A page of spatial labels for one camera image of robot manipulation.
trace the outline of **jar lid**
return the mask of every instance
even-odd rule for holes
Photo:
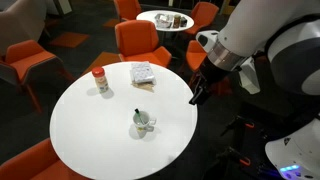
[[[104,69],[102,67],[95,67],[91,71],[94,77],[101,77],[104,76]]]

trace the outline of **white mug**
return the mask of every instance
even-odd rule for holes
[[[137,130],[153,130],[153,127],[150,125],[155,125],[157,119],[150,117],[149,114],[145,111],[140,111],[139,114],[135,113],[133,115],[133,123],[136,126]]]

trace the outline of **white round table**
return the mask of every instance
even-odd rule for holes
[[[137,20],[147,20],[147,21],[151,21],[154,24],[156,24],[156,15],[157,14],[165,14],[165,15],[176,15],[179,14],[181,17],[185,17],[187,19],[187,25],[186,27],[179,27],[179,28],[160,28],[156,26],[156,29],[158,31],[164,31],[164,32],[178,32],[178,31],[184,31],[187,30],[189,28],[191,28],[194,24],[194,21],[191,17],[189,17],[188,15],[179,13],[179,12],[174,12],[174,11],[165,11],[165,10],[153,10],[153,11],[145,11],[140,13],[137,16]]]
[[[59,158],[92,179],[138,179],[174,161],[191,140],[197,106],[189,86],[175,73],[151,64],[154,92],[131,85],[131,63],[104,66],[109,90],[98,93],[88,73],[58,100],[50,122],[50,138]],[[138,132],[134,109],[157,119],[152,132]]]

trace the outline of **orange chair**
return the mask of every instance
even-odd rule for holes
[[[191,40],[188,45],[187,53],[186,53],[186,61],[181,66],[179,72],[183,72],[184,66],[187,63],[189,68],[194,72],[190,81],[189,86],[191,87],[193,82],[197,78],[197,73],[195,73],[203,60],[206,58],[207,53],[204,51],[204,49],[201,47],[200,43],[196,40]],[[231,88],[229,79],[226,77],[222,81],[216,83],[213,86],[213,91],[217,95],[224,95],[224,94],[231,94]]]
[[[39,76],[57,71],[68,80],[74,78],[64,67],[62,60],[43,49],[34,40],[28,40],[8,47],[5,61],[0,61],[0,78],[18,87],[26,88],[39,113],[42,108],[30,83]]]
[[[201,28],[209,26],[212,23],[218,11],[219,8],[212,3],[198,2],[191,11],[191,18],[194,21],[194,25],[184,32],[195,36]]]
[[[149,61],[168,67],[171,54],[166,48],[158,48],[159,38],[155,25],[150,21],[132,20],[115,27],[117,46],[122,61]]]
[[[1,180],[87,180],[68,168],[55,153],[50,138],[0,166]]]
[[[121,20],[135,20],[141,13],[141,7],[138,0],[113,0],[116,7],[119,22]]]

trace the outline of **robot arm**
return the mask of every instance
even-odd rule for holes
[[[240,1],[227,25],[217,36],[211,36],[217,38],[212,40],[214,43],[210,47],[211,50],[200,65],[198,71],[200,78],[196,82],[195,93],[189,103],[203,104],[210,97],[210,86],[213,83],[236,71],[248,57],[263,48],[268,39],[284,25],[306,14],[320,12],[319,2],[318,0]]]

